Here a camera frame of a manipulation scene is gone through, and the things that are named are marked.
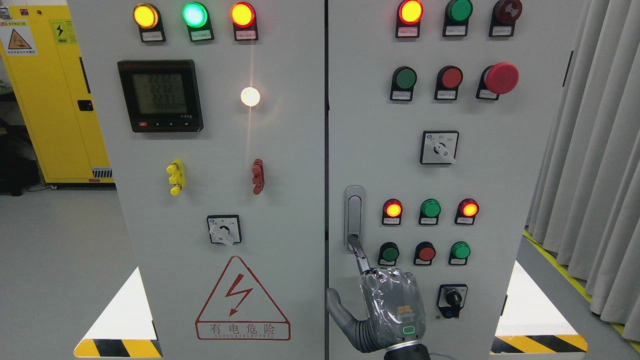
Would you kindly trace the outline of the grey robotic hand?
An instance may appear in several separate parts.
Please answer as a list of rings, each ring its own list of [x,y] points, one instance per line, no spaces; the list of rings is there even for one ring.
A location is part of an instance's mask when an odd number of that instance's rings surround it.
[[[399,268],[371,268],[359,237],[350,235],[349,244],[358,263],[367,319],[356,319],[333,288],[326,290],[326,309],[350,344],[361,353],[374,353],[409,341],[422,342],[426,315],[414,274]]]

